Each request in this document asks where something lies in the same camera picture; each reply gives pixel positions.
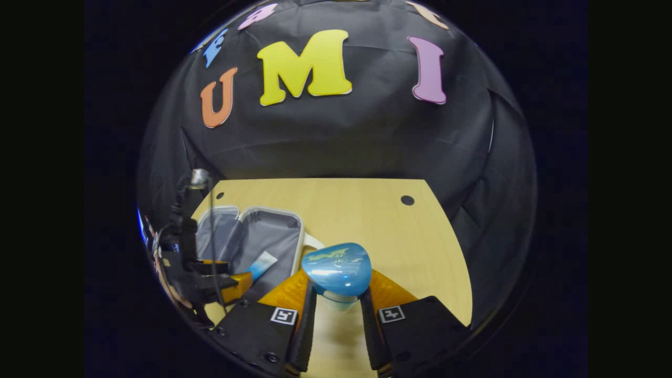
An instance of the wooden table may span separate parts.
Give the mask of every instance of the wooden table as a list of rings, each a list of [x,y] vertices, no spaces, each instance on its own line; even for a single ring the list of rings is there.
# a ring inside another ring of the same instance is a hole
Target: wooden table
[[[214,206],[268,206],[294,211],[306,231],[324,245],[362,245],[373,268],[418,298],[435,295],[465,326],[471,322],[472,293],[462,250],[448,218],[424,180],[268,179],[225,180],[214,189]],[[411,206],[402,196],[413,197]],[[206,198],[193,214],[210,206]],[[305,248],[303,253],[312,251]],[[218,323],[217,303],[206,306]],[[302,377],[376,377],[371,370],[362,309],[333,311],[318,296],[312,352]]]

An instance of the white strap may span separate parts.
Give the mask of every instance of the white strap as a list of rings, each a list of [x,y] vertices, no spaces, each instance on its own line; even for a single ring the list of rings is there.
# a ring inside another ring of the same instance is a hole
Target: white strap
[[[310,236],[307,232],[304,233],[303,235],[303,245],[313,247],[316,250],[321,250],[325,247],[324,244],[322,244],[319,240],[315,239],[314,237]]]

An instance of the open suitcase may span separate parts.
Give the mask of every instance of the open suitcase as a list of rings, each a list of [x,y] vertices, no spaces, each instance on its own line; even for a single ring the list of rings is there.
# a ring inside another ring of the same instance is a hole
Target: open suitcase
[[[236,206],[217,206],[214,215],[215,258],[228,262],[231,274],[242,273],[264,252],[278,259],[263,273],[243,296],[258,301],[266,293],[293,275],[300,268],[304,245],[324,248],[308,235],[298,214],[264,206],[252,206],[242,213]],[[196,250],[203,260],[212,259],[210,247],[210,210],[198,220]]]

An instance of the yellow letter m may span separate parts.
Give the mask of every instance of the yellow letter m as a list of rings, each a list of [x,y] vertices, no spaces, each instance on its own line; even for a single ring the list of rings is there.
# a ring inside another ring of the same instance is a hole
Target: yellow letter m
[[[263,106],[285,100],[280,80],[294,97],[301,96],[312,69],[312,83],[308,93],[313,96],[331,96],[352,91],[352,83],[343,70],[343,41],[345,30],[323,30],[310,37],[301,56],[297,56],[285,42],[276,42],[262,48],[257,58],[263,60]]]

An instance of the orange letter u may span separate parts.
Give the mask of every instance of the orange letter u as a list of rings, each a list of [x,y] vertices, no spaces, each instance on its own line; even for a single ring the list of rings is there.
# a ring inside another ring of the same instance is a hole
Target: orange letter u
[[[234,67],[223,73],[219,78],[219,82],[222,84],[222,108],[219,109],[219,112],[215,113],[212,107],[212,91],[216,83],[213,81],[201,91],[201,113],[203,115],[203,123],[207,127],[214,128],[221,125],[228,118],[228,115],[231,114],[233,106],[233,75],[236,72],[238,72],[238,69]]]

